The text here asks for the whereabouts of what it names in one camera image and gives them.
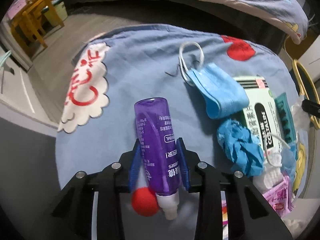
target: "mask strap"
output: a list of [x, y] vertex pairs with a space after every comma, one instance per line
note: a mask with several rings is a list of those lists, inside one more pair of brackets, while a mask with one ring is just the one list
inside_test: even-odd
[[203, 66], [204, 54], [203, 54], [203, 51], [202, 51], [200, 45], [194, 41], [186, 41], [186, 42], [182, 43], [179, 48], [179, 62], [180, 62], [180, 71], [181, 71], [182, 78], [188, 85], [194, 87], [195, 86], [194, 83], [186, 75], [186, 72], [188, 72], [188, 68], [186, 66], [186, 62], [184, 61], [183, 55], [182, 55], [183, 50], [187, 45], [195, 45], [200, 50], [200, 62], [199, 62], [198, 68], [202, 68], [202, 66]]
[[266, 159], [267, 159], [267, 162], [272, 166], [272, 167], [277, 167], [277, 168], [281, 168], [282, 167], [282, 164], [278, 164], [278, 165], [273, 165], [270, 160], [269, 160], [269, 156], [268, 156], [268, 150], [267, 150], [267, 137], [269, 135], [272, 135], [273, 137], [277, 138], [280, 142], [282, 142], [282, 144], [290, 149], [290, 146], [279, 136], [277, 136], [276, 134], [272, 134], [272, 133], [267, 133], [266, 136], [264, 137], [264, 140], [263, 140], [263, 147], [264, 147], [264, 154], [266, 156]]

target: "metal rivet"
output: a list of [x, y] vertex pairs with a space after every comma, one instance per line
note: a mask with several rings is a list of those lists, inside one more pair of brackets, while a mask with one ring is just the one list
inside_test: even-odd
[[201, 169], [205, 169], [208, 165], [204, 162], [200, 162], [198, 163], [198, 167], [201, 168]]
[[121, 167], [121, 163], [113, 163], [113, 164], [111, 165], [111, 167], [112, 167], [113, 169], [117, 170], [117, 169], [119, 169], [119, 168]]
[[77, 174], [76, 174], [76, 177], [77, 177], [78, 179], [81, 179], [81, 178], [83, 178], [84, 176], [85, 176], [84, 171], [78, 171]]
[[242, 178], [243, 177], [243, 173], [241, 171], [235, 171], [235, 176], [237, 178]]

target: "crumpled blue glove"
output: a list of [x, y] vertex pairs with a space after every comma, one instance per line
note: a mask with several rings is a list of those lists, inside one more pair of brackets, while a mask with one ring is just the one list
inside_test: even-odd
[[248, 128], [228, 119], [220, 125], [217, 138], [227, 158], [238, 166], [233, 169], [240, 169], [247, 177], [262, 173], [264, 156], [260, 141]]

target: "spray bottle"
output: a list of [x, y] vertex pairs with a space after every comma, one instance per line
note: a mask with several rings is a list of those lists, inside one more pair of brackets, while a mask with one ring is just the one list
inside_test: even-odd
[[180, 170], [168, 102], [149, 98], [134, 104], [148, 185], [168, 220], [177, 217]]

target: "blue face mask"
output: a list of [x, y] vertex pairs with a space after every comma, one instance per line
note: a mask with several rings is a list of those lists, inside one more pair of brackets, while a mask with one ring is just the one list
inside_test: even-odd
[[[200, 49], [200, 64], [196, 69], [191, 68], [189, 70], [186, 67], [182, 53], [187, 45], [195, 45]], [[198, 43], [182, 43], [179, 49], [179, 60], [183, 79], [190, 86], [196, 86], [200, 90], [210, 118], [220, 119], [239, 112], [249, 105], [247, 94], [238, 82], [215, 63], [203, 65], [204, 54]]]

